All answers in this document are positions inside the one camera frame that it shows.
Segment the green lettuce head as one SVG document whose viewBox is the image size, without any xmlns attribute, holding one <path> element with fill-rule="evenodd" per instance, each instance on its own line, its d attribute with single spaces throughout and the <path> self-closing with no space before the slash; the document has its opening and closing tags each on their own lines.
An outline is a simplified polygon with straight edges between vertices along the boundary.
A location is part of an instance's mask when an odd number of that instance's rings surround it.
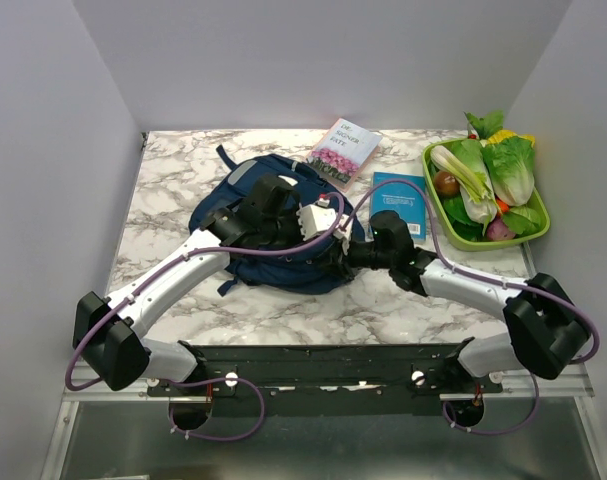
<svg viewBox="0 0 607 480">
<path fill-rule="evenodd" d="M 510 207 L 525 205 L 535 186 L 532 142 L 512 136 L 488 142 L 482 153 L 496 196 Z"/>
</svg>

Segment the white green bok choy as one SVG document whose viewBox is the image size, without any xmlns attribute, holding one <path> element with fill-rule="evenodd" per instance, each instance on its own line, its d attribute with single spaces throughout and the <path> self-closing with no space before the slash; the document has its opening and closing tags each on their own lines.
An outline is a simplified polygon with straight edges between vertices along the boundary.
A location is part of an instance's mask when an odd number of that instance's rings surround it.
<svg viewBox="0 0 607 480">
<path fill-rule="evenodd" d="M 468 217 L 487 227 L 498 213 L 498 204 L 483 160 L 483 147 L 479 140 L 464 139 L 449 146 L 434 146 L 429 158 L 439 170 L 456 177 Z"/>
</svg>

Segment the navy blue student backpack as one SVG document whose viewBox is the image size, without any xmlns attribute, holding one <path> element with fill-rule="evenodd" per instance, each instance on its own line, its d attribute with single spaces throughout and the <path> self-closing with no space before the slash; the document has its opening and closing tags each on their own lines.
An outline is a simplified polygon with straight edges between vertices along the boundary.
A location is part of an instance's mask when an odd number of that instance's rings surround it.
<svg viewBox="0 0 607 480">
<path fill-rule="evenodd" d="M 240 163 L 223 146 L 216 149 L 229 169 L 226 177 L 201 200 L 188 222 L 190 233 L 198 229 L 217 234 L 223 246 L 242 249 L 285 250 L 258 245 L 263 218 L 296 215 L 298 208 L 314 203 L 337 189 L 311 167 L 293 159 L 267 154 Z M 232 254 L 226 271 L 232 279 L 217 289 L 226 295 L 237 283 L 269 286 L 305 295 L 328 293 L 351 280 L 333 264 L 339 246 L 334 237 L 318 245 L 279 256 Z"/>
</svg>

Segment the brown round fruit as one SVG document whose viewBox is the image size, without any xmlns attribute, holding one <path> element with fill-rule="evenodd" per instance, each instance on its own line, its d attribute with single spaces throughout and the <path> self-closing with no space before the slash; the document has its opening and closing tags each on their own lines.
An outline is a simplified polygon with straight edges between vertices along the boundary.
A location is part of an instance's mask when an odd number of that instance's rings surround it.
<svg viewBox="0 0 607 480">
<path fill-rule="evenodd" d="M 446 171 L 438 171 L 433 177 L 433 186 L 440 198 L 453 198 L 460 194 L 460 185 L 456 177 Z"/>
</svg>

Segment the black mounting rail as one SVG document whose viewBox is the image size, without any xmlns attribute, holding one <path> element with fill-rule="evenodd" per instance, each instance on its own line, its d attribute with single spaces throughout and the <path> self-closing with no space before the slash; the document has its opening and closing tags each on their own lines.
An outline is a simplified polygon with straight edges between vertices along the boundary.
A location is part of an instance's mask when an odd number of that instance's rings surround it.
<svg viewBox="0 0 607 480">
<path fill-rule="evenodd" d="M 157 379 L 147 393 L 168 400 L 179 424 L 207 416 L 436 415 L 453 394 L 480 417 L 482 394 L 500 392 L 486 377 L 449 378 L 455 344 L 191 346 L 196 371 L 182 382 Z"/>
</svg>

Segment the purple onion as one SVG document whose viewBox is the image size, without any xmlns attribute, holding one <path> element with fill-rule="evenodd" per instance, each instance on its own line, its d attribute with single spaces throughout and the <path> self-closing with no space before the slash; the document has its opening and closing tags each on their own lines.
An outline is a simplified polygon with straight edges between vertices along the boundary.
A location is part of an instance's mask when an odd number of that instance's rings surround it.
<svg viewBox="0 0 607 480">
<path fill-rule="evenodd" d="M 516 237 L 516 233 L 508 228 L 501 217 L 497 216 L 488 225 L 485 236 L 489 241 L 501 242 L 514 239 Z"/>
</svg>

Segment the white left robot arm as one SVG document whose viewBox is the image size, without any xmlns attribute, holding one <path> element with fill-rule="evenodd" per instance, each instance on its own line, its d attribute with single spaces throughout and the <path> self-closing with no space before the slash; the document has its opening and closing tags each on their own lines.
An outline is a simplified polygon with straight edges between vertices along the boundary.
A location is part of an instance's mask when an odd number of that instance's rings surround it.
<svg viewBox="0 0 607 480">
<path fill-rule="evenodd" d="M 296 184 L 290 176 L 261 176 L 247 196 L 209 208 L 175 252 L 130 286 L 105 298 L 86 294 L 77 305 L 74 357 L 113 391 L 140 378 L 157 378 L 170 380 L 184 395 L 197 393 L 205 372 L 190 347 L 146 335 L 190 290 L 228 267 L 233 256 L 301 243 Z"/>
</svg>

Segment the white book with pink roses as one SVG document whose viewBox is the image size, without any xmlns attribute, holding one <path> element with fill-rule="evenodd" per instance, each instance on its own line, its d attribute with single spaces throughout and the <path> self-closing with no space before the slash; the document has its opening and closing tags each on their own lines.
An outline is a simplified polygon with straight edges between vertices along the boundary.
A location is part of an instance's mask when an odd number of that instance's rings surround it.
<svg viewBox="0 0 607 480">
<path fill-rule="evenodd" d="M 381 140 L 380 134 L 339 118 L 305 162 L 334 187 L 347 191 L 374 157 Z"/>
</svg>

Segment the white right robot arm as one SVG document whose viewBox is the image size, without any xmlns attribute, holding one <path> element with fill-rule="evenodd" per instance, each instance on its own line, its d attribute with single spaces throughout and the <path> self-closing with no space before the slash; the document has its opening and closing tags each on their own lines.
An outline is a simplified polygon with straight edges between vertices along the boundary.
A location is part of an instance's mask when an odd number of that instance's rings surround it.
<svg viewBox="0 0 607 480">
<path fill-rule="evenodd" d="M 371 219 L 370 241 L 350 240 L 341 258 L 352 269 L 384 269 L 404 291 L 451 300 L 504 322 L 506 330 L 471 338 L 449 354 L 443 379 L 463 392 L 492 372 L 525 369 L 554 380 L 575 362 L 591 331 L 559 283 L 538 274 L 504 279 L 450 262 L 437 250 L 415 246 L 407 225 L 392 211 Z"/>
</svg>

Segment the green plastic vegetable tray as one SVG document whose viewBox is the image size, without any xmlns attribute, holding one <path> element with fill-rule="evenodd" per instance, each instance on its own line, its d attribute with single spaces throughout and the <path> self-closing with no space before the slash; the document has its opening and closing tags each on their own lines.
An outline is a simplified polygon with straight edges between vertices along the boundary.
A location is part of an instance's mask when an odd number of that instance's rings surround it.
<svg viewBox="0 0 607 480">
<path fill-rule="evenodd" d="M 551 226 L 535 188 L 529 137 L 435 143 L 423 152 L 423 169 L 446 237 L 460 250 L 516 246 L 542 237 Z"/>
</svg>

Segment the teal blue hardcover book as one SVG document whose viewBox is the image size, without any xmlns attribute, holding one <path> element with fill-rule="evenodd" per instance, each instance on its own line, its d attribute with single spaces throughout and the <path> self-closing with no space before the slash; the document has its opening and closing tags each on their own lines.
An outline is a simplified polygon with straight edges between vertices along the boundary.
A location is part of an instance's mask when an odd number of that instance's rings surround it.
<svg viewBox="0 0 607 480">
<path fill-rule="evenodd" d="M 377 186 L 384 181 L 396 179 L 407 180 L 425 192 L 425 179 L 422 175 L 406 175 L 376 171 L 373 173 L 372 185 Z M 369 216 L 384 211 L 396 212 L 408 226 L 409 233 L 415 242 L 426 240 L 426 208 L 423 197 L 413 187 L 404 183 L 384 185 L 370 197 Z"/>
</svg>

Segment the aluminium frame rail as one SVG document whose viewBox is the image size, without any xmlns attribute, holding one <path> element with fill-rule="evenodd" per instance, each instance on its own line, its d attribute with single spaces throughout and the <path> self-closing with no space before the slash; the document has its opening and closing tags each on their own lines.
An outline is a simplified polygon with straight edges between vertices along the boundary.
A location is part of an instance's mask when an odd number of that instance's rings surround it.
<svg viewBox="0 0 607 480">
<path fill-rule="evenodd" d="M 41 480 L 61 479 L 70 448 L 80 402 L 65 394 L 62 398 L 54 430 L 45 457 Z"/>
</svg>

